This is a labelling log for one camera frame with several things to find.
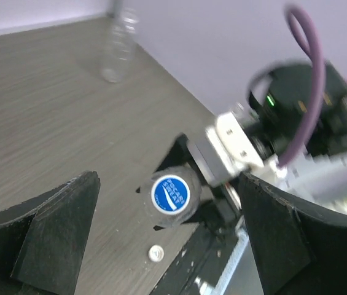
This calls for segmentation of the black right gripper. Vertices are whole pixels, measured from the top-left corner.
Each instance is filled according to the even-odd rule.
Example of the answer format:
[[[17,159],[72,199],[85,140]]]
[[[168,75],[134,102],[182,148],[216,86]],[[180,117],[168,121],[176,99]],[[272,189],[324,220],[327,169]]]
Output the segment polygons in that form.
[[[273,124],[263,124],[259,119],[249,118],[241,119],[240,125],[259,154],[284,152],[284,135]],[[187,147],[188,141],[187,135],[180,133],[157,167],[157,171],[186,164],[197,171]],[[202,201],[188,223],[202,223],[214,234],[230,234],[242,217],[240,197],[231,184],[212,188],[211,192],[213,198]]]

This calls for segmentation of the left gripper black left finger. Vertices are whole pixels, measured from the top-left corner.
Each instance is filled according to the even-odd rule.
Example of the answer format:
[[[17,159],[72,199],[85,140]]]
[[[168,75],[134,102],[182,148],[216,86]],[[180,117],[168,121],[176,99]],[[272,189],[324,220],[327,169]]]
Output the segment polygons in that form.
[[[74,294],[100,185],[85,171],[0,211],[0,294]]]

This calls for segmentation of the blue and white bottle cap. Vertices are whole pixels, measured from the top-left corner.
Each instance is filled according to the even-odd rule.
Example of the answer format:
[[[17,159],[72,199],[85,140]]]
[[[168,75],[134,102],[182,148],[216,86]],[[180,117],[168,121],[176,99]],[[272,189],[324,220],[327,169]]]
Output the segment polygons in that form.
[[[191,199],[187,181],[173,174],[163,175],[154,181],[150,190],[152,206],[165,215],[177,215],[184,212]]]

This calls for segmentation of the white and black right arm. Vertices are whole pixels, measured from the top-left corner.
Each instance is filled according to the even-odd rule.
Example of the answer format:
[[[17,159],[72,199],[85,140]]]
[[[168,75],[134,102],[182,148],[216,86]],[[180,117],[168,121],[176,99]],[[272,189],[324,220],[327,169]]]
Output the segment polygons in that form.
[[[288,63],[259,73],[250,83],[270,85],[263,102],[252,92],[251,119],[235,111],[218,115],[203,134],[189,140],[180,135],[160,165],[161,170],[183,165],[194,167],[199,182],[212,189],[219,214],[231,221],[241,213],[241,200],[233,180],[248,171],[272,184],[291,172],[299,154],[311,160],[332,157],[335,164],[305,170],[286,188],[304,199],[347,214],[347,197],[334,190],[321,192],[320,176],[342,164],[347,153],[347,82],[332,64],[314,58],[311,64]]]

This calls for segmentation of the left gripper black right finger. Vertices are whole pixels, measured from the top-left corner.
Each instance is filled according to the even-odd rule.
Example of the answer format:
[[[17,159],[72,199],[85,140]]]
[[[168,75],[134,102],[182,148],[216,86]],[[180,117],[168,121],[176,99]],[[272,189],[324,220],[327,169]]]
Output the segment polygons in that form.
[[[347,215],[249,173],[237,192],[265,294],[347,294]]]

